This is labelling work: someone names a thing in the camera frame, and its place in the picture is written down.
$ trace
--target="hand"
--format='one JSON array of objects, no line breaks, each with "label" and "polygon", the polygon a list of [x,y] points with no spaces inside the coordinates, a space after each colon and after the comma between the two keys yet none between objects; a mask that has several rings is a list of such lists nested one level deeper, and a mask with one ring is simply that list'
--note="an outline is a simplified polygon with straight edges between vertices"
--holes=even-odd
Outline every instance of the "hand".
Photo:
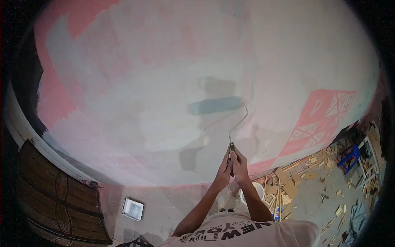
[{"label": "hand", "polygon": [[228,164],[229,152],[230,150],[228,147],[224,159],[222,160],[222,163],[218,169],[217,176],[211,185],[212,189],[216,190],[218,193],[229,184],[231,171],[231,163]]},{"label": "hand", "polygon": [[230,159],[233,163],[233,174],[235,175],[236,182],[241,186],[246,182],[251,182],[247,170],[247,158],[244,157],[240,151],[235,148],[230,152]]}]

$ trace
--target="person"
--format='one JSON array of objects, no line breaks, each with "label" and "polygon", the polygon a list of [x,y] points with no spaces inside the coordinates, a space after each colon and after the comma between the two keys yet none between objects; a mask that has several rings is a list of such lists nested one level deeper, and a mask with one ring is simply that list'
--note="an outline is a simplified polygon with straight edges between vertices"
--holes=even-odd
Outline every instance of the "person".
[{"label": "person", "polygon": [[[230,173],[244,193],[248,212],[227,210],[206,216],[219,192],[228,186]],[[320,230],[310,221],[275,222],[259,198],[247,170],[247,159],[229,148],[207,193],[178,224],[162,247],[190,246],[317,246]]]}]

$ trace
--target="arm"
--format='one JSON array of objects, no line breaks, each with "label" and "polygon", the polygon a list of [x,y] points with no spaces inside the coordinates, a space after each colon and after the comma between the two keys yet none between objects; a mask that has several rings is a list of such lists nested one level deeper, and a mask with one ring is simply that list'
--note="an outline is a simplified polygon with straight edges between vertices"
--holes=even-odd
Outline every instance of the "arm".
[{"label": "arm", "polygon": [[220,168],[218,169],[217,176],[207,193],[192,209],[192,211],[178,224],[172,237],[181,237],[184,234],[193,233],[201,226],[209,213],[211,206],[214,204],[215,198],[219,192],[229,184],[231,166],[228,166],[227,164],[228,157],[229,148],[222,160]]},{"label": "arm", "polygon": [[259,198],[258,192],[256,192],[248,176],[246,157],[244,157],[238,149],[235,149],[235,151],[230,153],[230,158],[233,163],[233,173],[235,174],[236,182],[243,190],[251,219],[258,222],[274,222],[272,214],[261,198]]}]

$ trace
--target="brown door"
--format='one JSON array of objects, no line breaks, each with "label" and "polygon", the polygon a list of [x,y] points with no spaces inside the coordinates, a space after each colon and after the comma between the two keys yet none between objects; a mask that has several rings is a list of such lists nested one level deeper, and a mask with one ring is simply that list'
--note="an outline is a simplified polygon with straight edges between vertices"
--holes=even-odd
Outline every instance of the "brown door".
[{"label": "brown door", "polygon": [[30,228],[41,237],[64,246],[112,244],[98,190],[61,171],[29,141],[19,154],[16,195]]}]

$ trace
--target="white paint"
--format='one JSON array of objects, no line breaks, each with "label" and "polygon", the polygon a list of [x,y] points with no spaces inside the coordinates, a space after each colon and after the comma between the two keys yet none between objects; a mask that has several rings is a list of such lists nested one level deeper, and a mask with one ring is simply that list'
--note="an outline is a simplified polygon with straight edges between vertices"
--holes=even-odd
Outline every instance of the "white paint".
[{"label": "white paint", "polygon": [[[334,135],[369,106],[378,59],[345,3],[252,1],[223,6],[204,1],[196,8],[198,3],[203,1],[174,6],[168,22],[160,20],[153,4],[139,26],[125,12],[137,3],[123,0],[100,12],[76,40],[68,33],[67,16],[57,19],[46,49],[77,110],[59,119],[44,139],[123,185],[205,183],[214,178],[228,131],[244,110],[224,119],[229,112],[193,116],[187,113],[191,103],[228,96],[245,99],[250,115],[232,136],[251,163],[280,154],[312,91],[356,92]],[[249,11],[249,21],[241,16],[243,9]],[[185,25],[190,25],[195,53],[180,45]],[[106,33],[100,33],[106,26],[114,28],[119,45],[112,47]],[[92,47],[104,54],[109,63],[105,69],[89,57]],[[116,69],[111,62],[122,67],[118,60],[123,55],[130,68],[107,78]],[[152,64],[144,62],[147,57]],[[75,79],[80,94],[73,91]],[[310,115],[319,107],[317,102]],[[278,158],[273,166],[323,147],[311,145]]]}]

